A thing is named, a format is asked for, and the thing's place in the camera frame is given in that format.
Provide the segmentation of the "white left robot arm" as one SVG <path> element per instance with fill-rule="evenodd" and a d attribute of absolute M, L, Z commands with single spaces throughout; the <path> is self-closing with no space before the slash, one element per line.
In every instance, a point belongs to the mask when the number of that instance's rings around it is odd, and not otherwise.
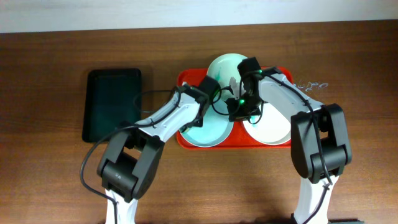
<path fill-rule="evenodd" d="M 154 180 L 165 143 L 177 131 L 201 125 L 214 94 L 208 84 L 185 84 L 160 110 L 108 136 L 97 167 L 110 206 L 107 223 L 134 223 L 137 201 Z"/>

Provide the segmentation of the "mint green plate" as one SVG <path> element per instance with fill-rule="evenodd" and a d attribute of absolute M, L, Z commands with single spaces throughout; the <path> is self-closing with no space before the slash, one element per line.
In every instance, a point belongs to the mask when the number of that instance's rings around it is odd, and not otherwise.
<path fill-rule="evenodd" d="M 221 88 L 229 87 L 231 77 L 241 81 L 237 66 L 245 58 L 247 57 L 241 54 L 221 55 L 212 61 L 206 75 L 217 80 Z M 214 100 L 219 96 L 221 100 L 226 101 L 228 98 L 233 97 L 233 94 L 229 90 L 223 90 L 216 95 Z"/>

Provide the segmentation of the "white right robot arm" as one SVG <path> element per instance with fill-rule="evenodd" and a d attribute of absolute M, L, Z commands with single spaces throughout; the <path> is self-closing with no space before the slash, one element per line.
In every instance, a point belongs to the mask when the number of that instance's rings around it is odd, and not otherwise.
<path fill-rule="evenodd" d="M 328 223 L 331 193 L 352 160 L 343 109 L 324 105 L 300 91 L 276 67 L 238 65 L 240 79 L 231 85 L 227 101 L 231 121 L 256 125 L 265 103 L 290 121 L 290 154 L 300 176 L 300 190 L 292 223 Z"/>

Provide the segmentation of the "white plate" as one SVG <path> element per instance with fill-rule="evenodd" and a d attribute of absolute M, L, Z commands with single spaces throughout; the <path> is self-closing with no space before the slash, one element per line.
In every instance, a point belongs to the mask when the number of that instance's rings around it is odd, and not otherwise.
<path fill-rule="evenodd" d="M 274 106 L 264 104 L 262 118 L 254 124 L 259 116 L 252 116 L 243 121 L 246 132 L 259 143 L 276 146 L 290 140 L 290 122 Z"/>

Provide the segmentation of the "light blue plate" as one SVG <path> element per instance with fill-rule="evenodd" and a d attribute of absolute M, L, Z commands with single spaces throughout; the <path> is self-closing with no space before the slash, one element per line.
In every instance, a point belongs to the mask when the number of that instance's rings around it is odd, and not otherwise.
<path fill-rule="evenodd" d="M 228 116 L 218 114 L 210 106 L 203 117 L 202 127 L 193 126 L 181 133 L 184 140 L 196 147 L 213 147 L 221 144 L 233 130 Z"/>

